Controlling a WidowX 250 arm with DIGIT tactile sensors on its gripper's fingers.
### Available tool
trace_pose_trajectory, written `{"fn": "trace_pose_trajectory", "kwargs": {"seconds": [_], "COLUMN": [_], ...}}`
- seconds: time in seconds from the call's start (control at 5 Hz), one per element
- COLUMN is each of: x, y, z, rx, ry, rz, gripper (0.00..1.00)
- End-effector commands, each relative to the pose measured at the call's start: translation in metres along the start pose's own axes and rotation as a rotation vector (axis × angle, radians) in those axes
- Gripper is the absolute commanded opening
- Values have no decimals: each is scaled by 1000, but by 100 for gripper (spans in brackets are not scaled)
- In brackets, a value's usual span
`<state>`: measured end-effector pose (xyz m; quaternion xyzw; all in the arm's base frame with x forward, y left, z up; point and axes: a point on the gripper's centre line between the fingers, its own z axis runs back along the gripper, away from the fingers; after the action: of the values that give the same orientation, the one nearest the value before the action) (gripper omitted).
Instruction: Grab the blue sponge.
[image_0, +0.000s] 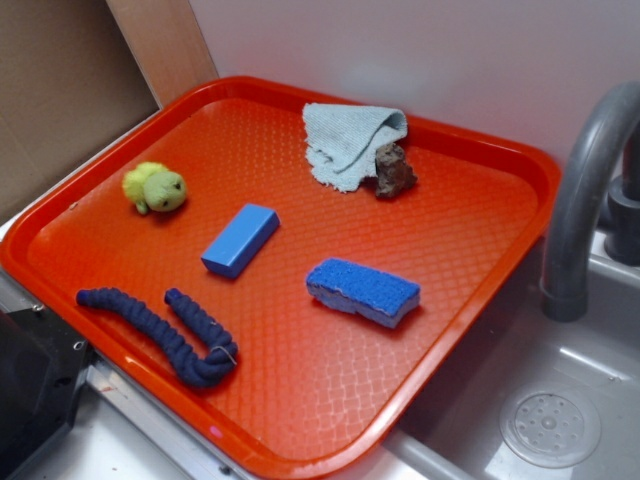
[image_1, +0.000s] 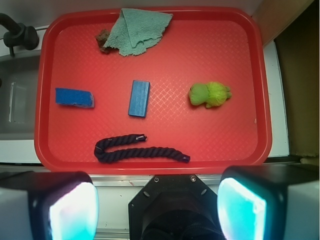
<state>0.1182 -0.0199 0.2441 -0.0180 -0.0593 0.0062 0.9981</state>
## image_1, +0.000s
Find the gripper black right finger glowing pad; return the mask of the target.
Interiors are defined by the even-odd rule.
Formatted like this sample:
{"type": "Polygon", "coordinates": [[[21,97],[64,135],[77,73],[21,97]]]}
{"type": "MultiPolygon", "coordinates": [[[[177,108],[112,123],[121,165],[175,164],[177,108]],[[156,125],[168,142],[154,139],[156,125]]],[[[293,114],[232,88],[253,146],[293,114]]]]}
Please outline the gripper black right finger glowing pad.
{"type": "Polygon", "coordinates": [[[230,166],[221,175],[217,212],[227,240],[318,240],[319,167],[230,166]]]}

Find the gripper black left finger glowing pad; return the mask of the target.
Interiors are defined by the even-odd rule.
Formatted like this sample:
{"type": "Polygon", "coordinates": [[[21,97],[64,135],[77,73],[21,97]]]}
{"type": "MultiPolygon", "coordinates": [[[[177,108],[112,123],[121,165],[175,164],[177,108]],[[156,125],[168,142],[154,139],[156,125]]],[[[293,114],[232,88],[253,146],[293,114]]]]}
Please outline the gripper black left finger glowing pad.
{"type": "Polygon", "coordinates": [[[85,172],[0,174],[2,240],[92,240],[98,218],[98,190],[85,172]]]}

